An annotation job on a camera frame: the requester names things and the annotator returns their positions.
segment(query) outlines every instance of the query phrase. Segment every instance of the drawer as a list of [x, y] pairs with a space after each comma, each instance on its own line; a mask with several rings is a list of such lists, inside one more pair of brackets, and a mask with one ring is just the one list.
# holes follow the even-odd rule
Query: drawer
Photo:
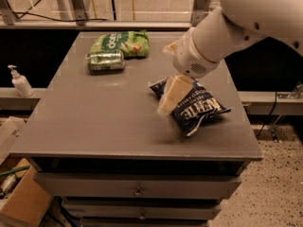
[[241, 177], [38, 173], [35, 181], [61, 197], [219, 200], [230, 198]]
[[73, 216], [101, 218], [170, 218], [214, 219], [221, 208], [218, 204], [205, 204], [193, 200], [64, 200], [63, 207]]
[[82, 218], [83, 227], [208, 227], [206, 221], [127, 218]]

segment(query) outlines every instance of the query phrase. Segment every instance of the white bottle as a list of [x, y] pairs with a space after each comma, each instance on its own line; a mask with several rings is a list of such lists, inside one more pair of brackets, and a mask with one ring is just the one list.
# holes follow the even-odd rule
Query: white bottle
[[12, 75], [12, 84], [20, 94], [20, 96], [27, 97], [31, 96], [34, 91], [32, 87], [30, 86], [27, 78], [23, 75], [20, 75], [16, 70], [17, 66], [15, 65], [9, 65], [8, 68], [11, 70], [11, 75]]

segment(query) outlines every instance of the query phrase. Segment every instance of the green chip bag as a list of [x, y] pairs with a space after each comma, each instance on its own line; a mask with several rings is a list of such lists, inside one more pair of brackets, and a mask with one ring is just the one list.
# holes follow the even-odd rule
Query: green chip bag
[[124, 58], [147, 57], [149, 55], [149, 37], [146, 30], [102, 35], [95, 40], [90, 52], [117, 49], [123, 52]]

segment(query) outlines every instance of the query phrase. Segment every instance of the cardboard box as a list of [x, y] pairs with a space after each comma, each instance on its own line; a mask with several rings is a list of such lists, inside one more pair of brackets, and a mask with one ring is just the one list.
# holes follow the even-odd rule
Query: cardboard box
[[[21, 159], [5, 158], [9, 149], [24, 126], [23, 119], [10, 117], [0, 127], [0, 166], [1, 172], [12, 169]], [[52, 197], [36, 182], [33, 176], [36, 170], [31, 166], [5, 200], [0, 200], [0, 222], [14, 227], [37, 227], [45, 215]]]

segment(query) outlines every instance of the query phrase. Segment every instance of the drawer knob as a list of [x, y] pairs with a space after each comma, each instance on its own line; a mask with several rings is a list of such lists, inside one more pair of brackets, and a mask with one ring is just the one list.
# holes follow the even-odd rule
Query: drawer knob
[[140, 198], [140, 197], [143, 196], [143, 193], [141, 193], [141, 189], [140, 189], [139, 186], [136, 188], [136, 192], [134, 193], [134, 196], [135, 196], [136, 198]]
[[145, 220], [146, 219], [146, 217], [144, 215], [144, 212], [141, 212], [141, 215], [139, 216], [139, 219], [140, 220]]

